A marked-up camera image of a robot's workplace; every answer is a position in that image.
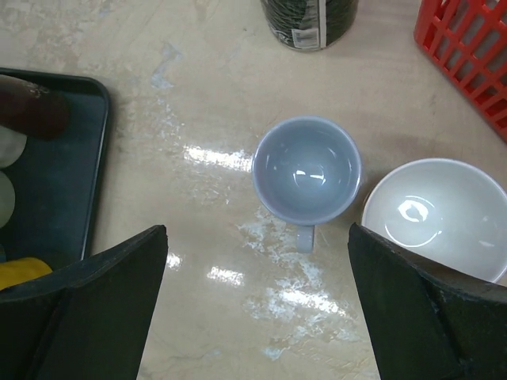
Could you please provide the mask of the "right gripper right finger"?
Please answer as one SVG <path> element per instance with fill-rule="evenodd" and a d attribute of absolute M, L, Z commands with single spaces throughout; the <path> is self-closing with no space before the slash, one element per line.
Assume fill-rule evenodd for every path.
<path fill-rule="evenodd" d="M 382 379 L 506 377 L 505 287 L 357 224 L 348 251 Z"/>

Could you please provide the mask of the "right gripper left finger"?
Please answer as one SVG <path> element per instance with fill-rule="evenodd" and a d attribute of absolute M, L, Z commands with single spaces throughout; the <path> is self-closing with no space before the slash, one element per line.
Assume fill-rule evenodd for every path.
<path fill-rule="evenodd" d="M 163 225 L 1 292 L 3 379 L 136 378 L 162 282 Z"/>

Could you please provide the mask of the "brown floral mug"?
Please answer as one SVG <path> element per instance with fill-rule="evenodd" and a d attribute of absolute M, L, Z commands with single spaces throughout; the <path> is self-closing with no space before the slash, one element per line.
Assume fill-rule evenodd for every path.
<path fill-rule="evenodd" d="M 361 225 L 405 249 L 478 279 L 506 273 L 506 192 L 466 162 L 399 166 L 370 192 Z"/>

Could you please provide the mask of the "pale blue mug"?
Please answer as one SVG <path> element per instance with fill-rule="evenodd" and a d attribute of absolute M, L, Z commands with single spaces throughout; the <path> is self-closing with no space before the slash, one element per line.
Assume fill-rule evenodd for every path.
<path fill-rule="evenodd" d="M 278 123 L 262 138 L 251 174 L 264 207 L 297 227 L 297 251 L 311 253 L 315 227 L 353 204 L 363 165 L 344 128 L 319 116 L 297 116 Z"/>

